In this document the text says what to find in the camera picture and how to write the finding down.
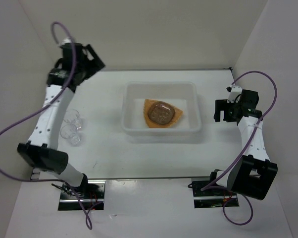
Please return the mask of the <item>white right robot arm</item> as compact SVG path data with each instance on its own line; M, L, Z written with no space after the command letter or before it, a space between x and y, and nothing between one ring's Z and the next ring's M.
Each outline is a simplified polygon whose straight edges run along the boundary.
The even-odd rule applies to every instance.
M214 120L235 122L241 134L244 152L233 166L227 178L227 188L257 200L263 200L277 174L277 164L272 163L266 152L260 120L262 111L257 110L258 93L239 86L227 88L228 99L215 101Z

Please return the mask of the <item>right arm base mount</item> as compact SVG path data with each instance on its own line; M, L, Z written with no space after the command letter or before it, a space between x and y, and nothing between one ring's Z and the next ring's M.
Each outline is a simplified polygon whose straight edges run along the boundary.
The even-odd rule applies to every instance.
M222 208L228 201L226 207L239 207L236 193L228 192L223 189L201 189L208 185L209 177L193 178L188 188L192 190L194 208Z

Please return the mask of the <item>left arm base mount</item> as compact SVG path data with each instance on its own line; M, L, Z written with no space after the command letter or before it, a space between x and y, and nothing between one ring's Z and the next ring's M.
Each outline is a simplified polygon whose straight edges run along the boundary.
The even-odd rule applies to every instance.
M104 192L105 192L105 182L103 179L90 179L89 184L93 184L94 189L85 195L82 193L77 193L83 207L89 210L91 207L93 210L103 210L104 209ZM78 200L74 196L73 191L67 188L65 184L56 185L51 184L54 188L60 191L58 211L77 211L81 210Z

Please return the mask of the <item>woven bamboo basket tray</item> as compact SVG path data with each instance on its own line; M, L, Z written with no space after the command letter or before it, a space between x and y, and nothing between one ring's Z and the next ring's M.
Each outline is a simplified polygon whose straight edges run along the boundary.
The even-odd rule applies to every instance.
M180 120L183 111L167 102L145 99L143 115L149 128L170 128Z

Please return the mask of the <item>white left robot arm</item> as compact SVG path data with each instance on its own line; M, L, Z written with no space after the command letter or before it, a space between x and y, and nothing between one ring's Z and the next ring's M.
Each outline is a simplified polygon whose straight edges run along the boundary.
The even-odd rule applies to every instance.
M61 45L62 58L48 73L46 96L38 122L26 143L19 143L17 152L30 166L48 172L71 186L78 198L88 195L91 186L84 173L70 163L68 154L59 151L58 137L61 125L76 88L105 67L91 45L75 43L76 67L69 84L65 86L72 67L70 43Z

